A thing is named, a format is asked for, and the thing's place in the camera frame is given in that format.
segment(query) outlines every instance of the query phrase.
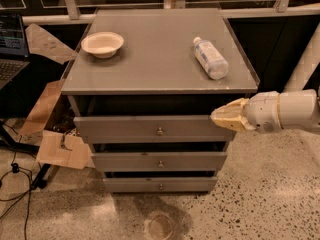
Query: terrazzo floor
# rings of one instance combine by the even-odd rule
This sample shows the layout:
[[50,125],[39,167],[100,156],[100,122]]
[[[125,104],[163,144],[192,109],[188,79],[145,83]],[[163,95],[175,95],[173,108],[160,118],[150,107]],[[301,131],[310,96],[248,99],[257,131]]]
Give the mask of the terrazzo floor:
[[[0,175],[13,157],[0,150]],[[15,162],[39,170],[26,154],[17,153]],[[31,192],[27,239],[320,239],[319,135],[238,133],[218,179],[202,195],[120,195],[105,191],[95,169],[51,167],[47,187]],[[1,199],[28,189],[21,173],[2,181]],[[24,239],[27,201],[28,195],[0,220],[0,239]],[[0,202],[1,214],[10,204]]]

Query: white bowl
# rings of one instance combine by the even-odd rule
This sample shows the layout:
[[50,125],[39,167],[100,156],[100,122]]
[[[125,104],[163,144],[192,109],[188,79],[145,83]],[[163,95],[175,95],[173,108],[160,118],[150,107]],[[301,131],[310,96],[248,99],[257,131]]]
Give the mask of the white bowl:
[[122,36],[113,32],[99,32],[87,36],[81,42],[84,51],[97,58],[109,58],[123,45]]

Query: bottle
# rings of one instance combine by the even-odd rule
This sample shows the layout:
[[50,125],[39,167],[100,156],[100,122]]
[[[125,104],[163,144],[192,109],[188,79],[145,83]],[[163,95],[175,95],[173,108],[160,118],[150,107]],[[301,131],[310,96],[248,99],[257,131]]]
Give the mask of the bottle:
[[211,79],[221,79],[229,72],[229,63],[208,40],[196,37],[193,40],[194,53]]

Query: cardboard flap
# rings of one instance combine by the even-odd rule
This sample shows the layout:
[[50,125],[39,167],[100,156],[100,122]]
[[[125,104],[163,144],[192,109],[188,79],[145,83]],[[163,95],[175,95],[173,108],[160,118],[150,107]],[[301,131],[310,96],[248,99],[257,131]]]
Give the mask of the cardboard flap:
[[62,133],[44,130],[37,161],[39,163],[83,169],[91,157],[88,144],[85,144],[79,137],[66,135],[64,144],[67,149],[63,149],[60,147],[62,136]]
[[52,112],[61,97],[64,80],[50,82],[46,85],[37,103],[34,105],[26,121],[19,131],[20,135],[42,131],[48,123]]

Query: robotic hand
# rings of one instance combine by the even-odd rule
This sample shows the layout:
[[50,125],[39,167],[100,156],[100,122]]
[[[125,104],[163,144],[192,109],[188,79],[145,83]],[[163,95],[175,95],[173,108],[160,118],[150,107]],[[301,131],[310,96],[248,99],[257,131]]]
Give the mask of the robotic hand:
[[234,131],[271,133],[301,129],[320,134],[320,106],[314,90],[258,93],[215,109],[211,119]]

